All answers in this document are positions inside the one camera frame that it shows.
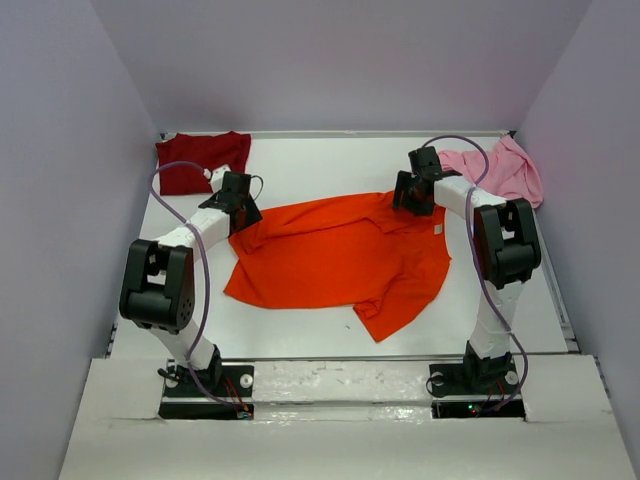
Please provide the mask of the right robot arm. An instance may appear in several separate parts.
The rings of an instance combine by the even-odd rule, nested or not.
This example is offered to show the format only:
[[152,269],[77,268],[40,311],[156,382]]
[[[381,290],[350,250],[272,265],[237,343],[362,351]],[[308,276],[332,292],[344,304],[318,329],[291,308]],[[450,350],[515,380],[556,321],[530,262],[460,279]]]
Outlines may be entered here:
[[533,209],[524,198],[490,194],[455,171],[444,171],[436,149],[423,146],[408,154],[411,170],[397,175],[392,208],[433,216],[443,207],[465,221],[481,296],[477,319],[459,363],[433,364],[426,387],[435,398],[484,395],[502,387],[515,396],[511,345],[517,301],[541,263]]

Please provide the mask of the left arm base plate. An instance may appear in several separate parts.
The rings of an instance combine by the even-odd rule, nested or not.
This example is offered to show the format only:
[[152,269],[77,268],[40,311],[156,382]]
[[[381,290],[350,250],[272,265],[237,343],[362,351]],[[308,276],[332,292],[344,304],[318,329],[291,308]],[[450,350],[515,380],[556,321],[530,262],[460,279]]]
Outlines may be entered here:
[[163,380],[159,416],[165,420],[253,420],[255,369],[251,364],[223,363],[216,385],[198,372],[204,391],[189,371],[169,361],[157,374]]

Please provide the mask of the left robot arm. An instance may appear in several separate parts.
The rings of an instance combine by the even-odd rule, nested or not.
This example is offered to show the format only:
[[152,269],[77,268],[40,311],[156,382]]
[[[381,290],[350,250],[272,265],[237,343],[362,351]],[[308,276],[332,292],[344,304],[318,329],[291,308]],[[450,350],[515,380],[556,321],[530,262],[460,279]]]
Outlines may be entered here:
[[151,191],[180,225],[154,240],[137,239],[130,245],[119,313],[150,332],[172,355],[175,366],[162,372],[166,380],[213,399],[223,365],[219,348],[204,334],[211,302],[207,252],[260,222],[262,215],[250,193],[252,175],[227,166],[202,174],[212,195],[190,218]]

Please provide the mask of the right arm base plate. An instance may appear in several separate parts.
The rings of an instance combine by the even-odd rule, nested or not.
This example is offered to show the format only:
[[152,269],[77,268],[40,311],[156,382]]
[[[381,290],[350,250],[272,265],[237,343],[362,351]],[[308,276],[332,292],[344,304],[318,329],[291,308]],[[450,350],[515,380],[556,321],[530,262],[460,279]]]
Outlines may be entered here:
[[508,401],[518,384],[514,362],[504,373],[490,374],[487,380],[475,383],[464,376],[461,363],[436,363],[429,366],[425,389],[432,399],[431,413],[436,420],[524,420],[526,414],[521,394]]

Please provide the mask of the orange t-shirt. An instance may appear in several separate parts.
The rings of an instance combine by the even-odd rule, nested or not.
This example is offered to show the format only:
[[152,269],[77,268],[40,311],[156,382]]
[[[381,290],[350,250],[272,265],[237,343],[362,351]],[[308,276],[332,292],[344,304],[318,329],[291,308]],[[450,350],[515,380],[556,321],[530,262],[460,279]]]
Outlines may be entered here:
[[267,309],[349,306],[381,342],[432,303],[451,257],[445,210],[416,216],[392,193],[363,193],[266,209],[233,234],[226,295]]

